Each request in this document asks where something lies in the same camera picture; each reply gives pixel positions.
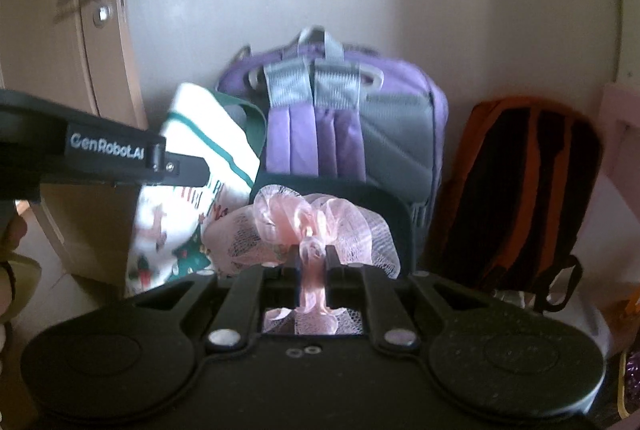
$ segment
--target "orange and black backpack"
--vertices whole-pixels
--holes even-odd
[[[425,267],[491,292],[535,293],[535,309],[559,311],[582,276],[571,255],[602,158],[584,115],[541,98],[477,105],[452,179],[442,189]],[[549,288],[573,267],[564,301]]]

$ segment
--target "orange strap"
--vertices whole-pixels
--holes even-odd
[[[522,194],[520,197],[520,207],[516,214],[516,221],[509,239],[503,245],[497,258],[486,270],[484,278],[486,278],[489,272],[495,269],[495,267],[509,269],[513,266],[529,236],[533,211],[536,207],[538,181],[540,178],[540,147],[538,145],[539,118],[540,108],[535,106],[531,109],[529,115],[524,180],[522,182]]]
[[[556,244],[560,230],[560,215],[564,204],[564,192],[566,180],[569,175],[569,161],[571,159],[571,138],[574,122],[571,118],[564,118],[564,146],[556,155],[554,161],[554,174],[551,181],[551,195],[546,214],[546,229],[538,266],[539,276],[544,270],[551,267],[556,256]]]

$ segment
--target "purple backpack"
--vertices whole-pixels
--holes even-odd
[[[218,90],[265,112],[268,172],[385,188],[409,205],[422,252],[440,185],[448,108],[418,67],[343,47],[315,27],[289,46],[235,61]]]

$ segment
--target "pink mesh fabric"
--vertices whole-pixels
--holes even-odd
[[[220,276],[235,276],[255,264],[283,263],[289,248],[300,246],[300,306],[267,311],[265,331],[293,320],[296,334],[362,332],[358,314],[326,305],[323,263],[329,245],[335,246],[342,264],[378,266],[390,278],[400,273],[391,233],[378,214],[331,196],[304,198],[277,185],[260,190],[254,204],[212,222],[202,242]]]

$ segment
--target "green stripe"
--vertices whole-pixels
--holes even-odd
[[[239,178],[241,178],[242,181],[247,183],[249,188],[253,188],[254,187],[254,181],[249,177],[249,174],[244,172],[236,164],[236,162],[234,161],[234,158],[232,157],[232,155],[229,152],[227,152],[224,148],[222,148],[220,145],[218,145],[215,141],[213,141],[211,138],[207,137],[207,135],[203,131],[201,131],[198,128],[198,126],[195,123],[193,123],[193,121],[191,121],[186,116],[183,116],[183,115],[179,114],[178,112],[170,112],[169,116],[167,117],[167,119],[168,120],[178,121],[179,123],[181,123],[184,126],[188,127],[196,136],[198,136],[200,138],[200,140],[205,145],[207,145],[210,149],[213,150],[213,152],[218,154],[222,159],[224,159],[227,163],[229,163],[229,167],[231,168],[233,173],[236,174]]]

